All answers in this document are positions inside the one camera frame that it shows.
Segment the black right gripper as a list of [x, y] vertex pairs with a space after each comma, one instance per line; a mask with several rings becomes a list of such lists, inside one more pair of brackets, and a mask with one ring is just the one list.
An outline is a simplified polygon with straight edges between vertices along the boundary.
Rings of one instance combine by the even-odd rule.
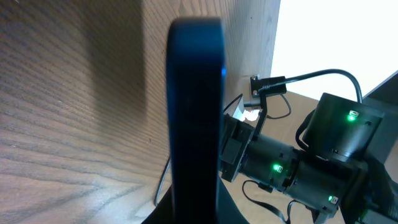
[[233, 182], [239, 174], [241, 161], [252, 139], [254, 127], [228, 114], [224, 115], [223, 121], [219, 171], [222, 179]]

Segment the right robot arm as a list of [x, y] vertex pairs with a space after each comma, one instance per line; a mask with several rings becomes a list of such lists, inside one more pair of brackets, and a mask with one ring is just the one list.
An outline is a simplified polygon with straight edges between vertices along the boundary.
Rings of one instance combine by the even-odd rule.
[[259, 110], [259, 120], [251, 126], [224, 116], [222, 178], [232, 182], [244, 174], [263, 190], [288, 195], [311, 211], [314, 223], [324, 223], [336, 212], [346, 223], [396, 223], [397, 184], [375, 155], [385, 114], [363, 103], [360, 85], [347, 71], [340, 75], [353, 83], [356, 101], [324, 93], [299, 126], [296, 146], [261, 134], [269, 117], [268, 97], [284, 95], [289, 83], [321, 75], [251, 77], [252, 101], [245, 107]]

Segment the blue Galaxy smartphone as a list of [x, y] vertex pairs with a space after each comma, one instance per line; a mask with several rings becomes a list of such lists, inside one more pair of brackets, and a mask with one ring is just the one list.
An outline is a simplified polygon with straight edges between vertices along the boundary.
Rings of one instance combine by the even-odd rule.
[[218, 222], [224, 37], [218, 17], [181, 17], [167, 37], [166, 90], [176, 223]]

